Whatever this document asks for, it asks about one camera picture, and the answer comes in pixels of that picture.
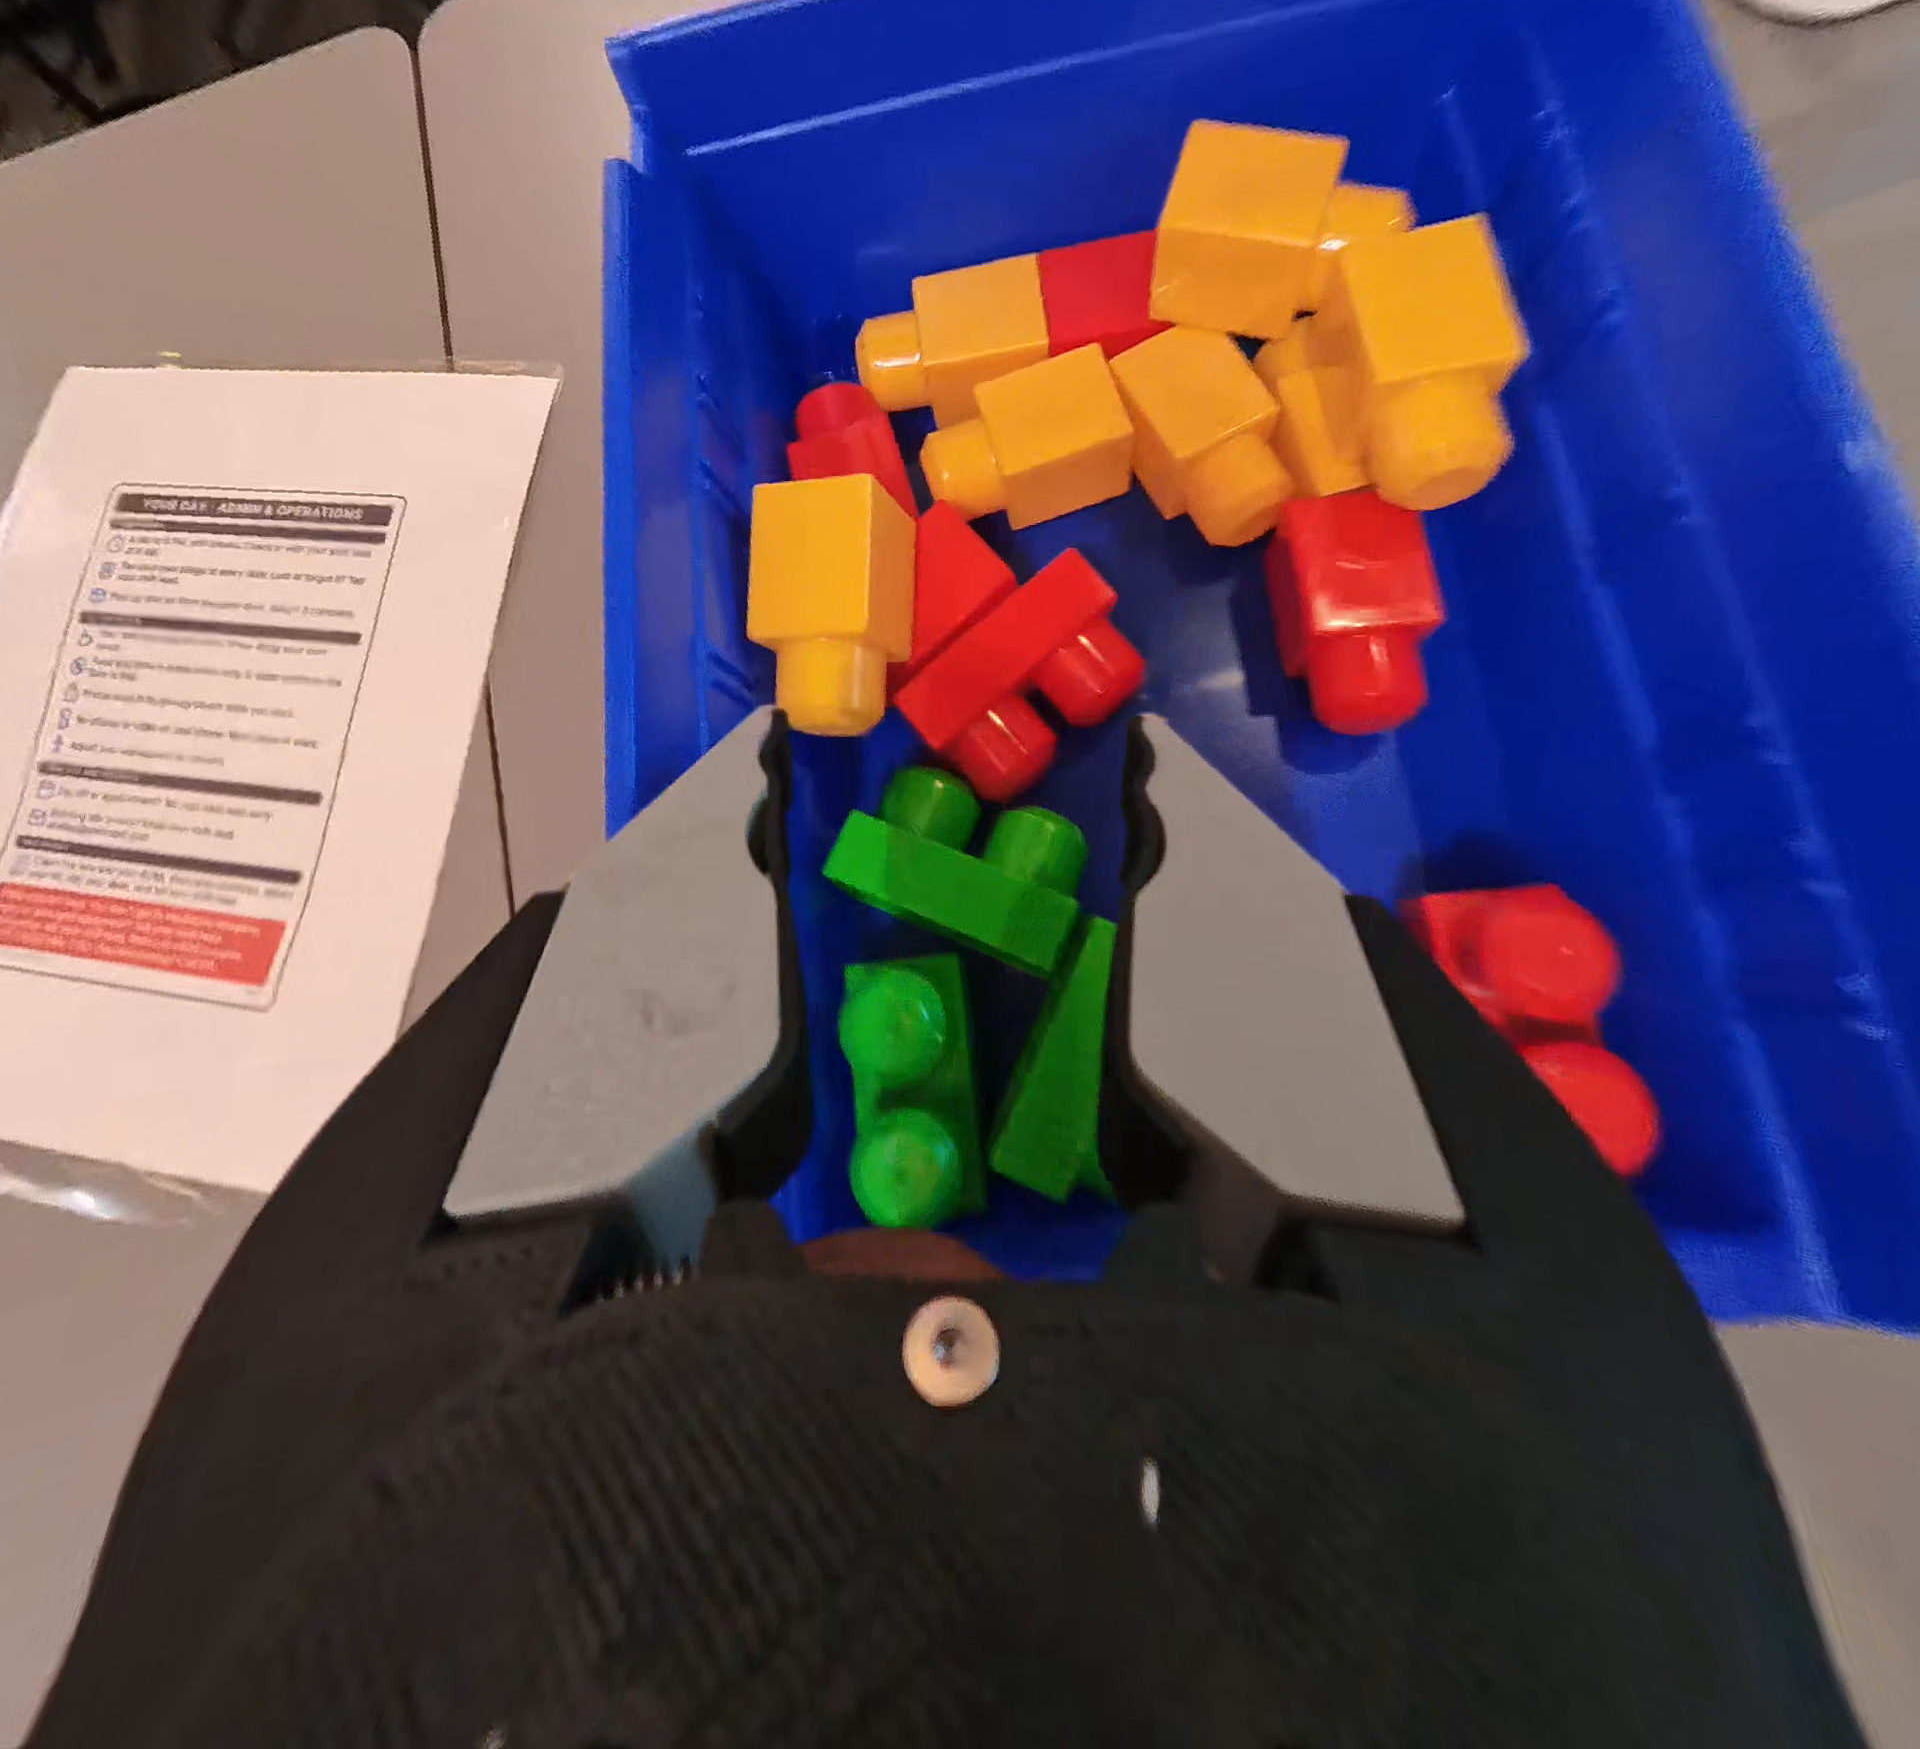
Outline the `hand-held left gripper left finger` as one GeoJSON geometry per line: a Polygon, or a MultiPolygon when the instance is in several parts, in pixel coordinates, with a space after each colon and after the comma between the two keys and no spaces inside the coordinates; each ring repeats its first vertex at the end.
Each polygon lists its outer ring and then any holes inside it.
{"type": "Polygon", "coordinates": [[[563,887],[449,1219],[777,1199],[812,1140],[792,728],[754,706],[563,887]]]}

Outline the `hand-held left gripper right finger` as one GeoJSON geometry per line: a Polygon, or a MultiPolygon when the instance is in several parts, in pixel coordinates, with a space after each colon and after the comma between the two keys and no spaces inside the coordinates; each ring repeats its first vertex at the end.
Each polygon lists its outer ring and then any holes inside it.
{"type": "Polygon", "coordinates": [[[1102,1064],[1109,1186],[1190,1219],[1214,1277],[1308,1222],[1468,1234],[1343,887],[1163,715],[1122,744],[1102,1064]]]}

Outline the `blue plastic bin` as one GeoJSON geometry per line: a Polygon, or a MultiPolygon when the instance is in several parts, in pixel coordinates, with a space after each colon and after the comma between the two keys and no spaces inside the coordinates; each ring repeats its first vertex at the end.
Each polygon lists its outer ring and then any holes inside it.
{"type": "Polygon", "coordinates": [[[1486,218],[1508,467],[1428,522],[1402,738],[1311,728],[1261,548],[1138,494],[1011,530],[1348,892],[1548,879],[1626,961],[1642,1213],[1722,1321],[1920,1311],[1913,522],[1692,0],[748,0],[608,40],[608,831],[777,698],[748,511],[918,272],[1152,228],[1197,116],[1486,218]]]}

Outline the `green building block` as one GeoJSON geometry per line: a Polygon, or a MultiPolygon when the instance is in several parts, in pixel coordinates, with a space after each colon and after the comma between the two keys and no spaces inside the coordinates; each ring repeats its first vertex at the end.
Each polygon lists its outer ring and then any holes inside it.
{"type": "Polygon", "coordinates": [[[1066,1199],[1072,1190],[1116,1199],[1097,1147],[1110,954],[1116,927],[1097,913],[1081,919],[1066,956],[1052,976],[1033,1027],[1011,1064],[1011,1080],[993,1103],[985,1147],[990,1173],[1048,1199],[1066,1199]]]}

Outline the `red two-stud block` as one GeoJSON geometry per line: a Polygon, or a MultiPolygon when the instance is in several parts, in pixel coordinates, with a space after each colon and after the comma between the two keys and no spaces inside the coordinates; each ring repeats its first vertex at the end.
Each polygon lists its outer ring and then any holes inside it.
{"type": "Polygon", "coordinates": [[[1449,984],[1521,1050],[1594,1152],[1623,1178],[1639,1178],[1665,1125],[1642,1073],[1600,1036],[1623,989],[1614,933],[1558,887],[1428,892],[1406,899],[1402,919],[1449,984]]]}

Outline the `green two-stud block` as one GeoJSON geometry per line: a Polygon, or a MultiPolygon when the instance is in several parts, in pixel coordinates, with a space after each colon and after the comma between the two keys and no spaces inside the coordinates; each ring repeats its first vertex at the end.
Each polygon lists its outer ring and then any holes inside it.
{"type": "Polygon", "coordinates": [[[876,1230],[946,1230],[990,1209],[972,1015],[957,954],[845,970],[851,1196],[876,1230]]]}
{"type": "Polygon", "coordinates": [[[1001,810],[985,825],[972,785],[937,765],[883,779],[882,810],[851,810],[823,850],[823,879],[883,919],[1052,979],[1082,919],[1082,831],[1058,810],[1001,810]]]}

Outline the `red single-stud block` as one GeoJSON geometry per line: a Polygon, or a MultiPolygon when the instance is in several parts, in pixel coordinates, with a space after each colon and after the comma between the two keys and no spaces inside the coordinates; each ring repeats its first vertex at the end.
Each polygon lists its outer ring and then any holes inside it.
{"type": "Polygon", "coordinates": [[[823,382],[801,395],[788,467],[792,484],[876,474],[902,513],[918,513],[894,424],[862,382],[823,382]]]}
{"type": "Polygon", "coordinates": [[[1446,625],[1428,522],[1372,489],[1281,506],[1269,556],[1271,641],[1315,726],[1402,728],[1428,701],[1422,641],[1446,625]]]}

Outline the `red building block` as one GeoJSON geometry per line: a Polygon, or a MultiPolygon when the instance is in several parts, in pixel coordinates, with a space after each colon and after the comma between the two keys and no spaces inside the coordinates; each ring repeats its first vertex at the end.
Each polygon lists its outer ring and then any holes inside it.
{"type": "Polygon", "coordinates": [[[1152,313],[1154,231],[1116,231],[1033,257],[1048,300],[1048,354],[1102,349],[1109,359],[1165,334],[1152,313]]]}
{"type": "Polygon", "coordinates": [[[915,641],[894,684],[1018,593],[1018,572],[950,506],[918,513],[915,641]]]}
{"type": "Polygon", "coordinates": [[[1144,684],[1144,651],[1110,611],[1116,589],[1061,548],[902,681],[894,706],[985,804],[1018,804],[1058,759],[1058,728],[1033,701],[1090,728],[1144,684]]]}

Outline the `white printed paper sheet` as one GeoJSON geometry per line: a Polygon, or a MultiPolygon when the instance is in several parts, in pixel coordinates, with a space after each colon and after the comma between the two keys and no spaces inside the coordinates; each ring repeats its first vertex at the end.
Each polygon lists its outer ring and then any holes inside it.
{"type": "Polygon", "coordinates": [[[4,494],[4,1152],[269,1190],[396,1042],[552,397],[63,376],[4,494]]]}

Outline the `pile of orange blocks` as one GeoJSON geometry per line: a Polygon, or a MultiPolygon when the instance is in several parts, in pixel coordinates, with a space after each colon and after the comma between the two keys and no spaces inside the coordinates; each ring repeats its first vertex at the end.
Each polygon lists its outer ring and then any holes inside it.
{"type": "MultiPolygon", "coordinates": [[[[1152,228],[1165,334],[1110,359],[1048,354],[1033,249],[915,275],[905,311],[855,328],[851,382],[889,414],[918,513],[1039,530],[1138,494],[1228,556],[1269,548],[1292,496],[1372,489],[1435,513],[1480,494],[1529,359],[1496,228],[1422,228],[1343,155],[1190,120],[1152,228]]],[[[876,474],[754,494],[748,641],[798,728],[862,738],[894,706],[918,513],[876,474]]]]}

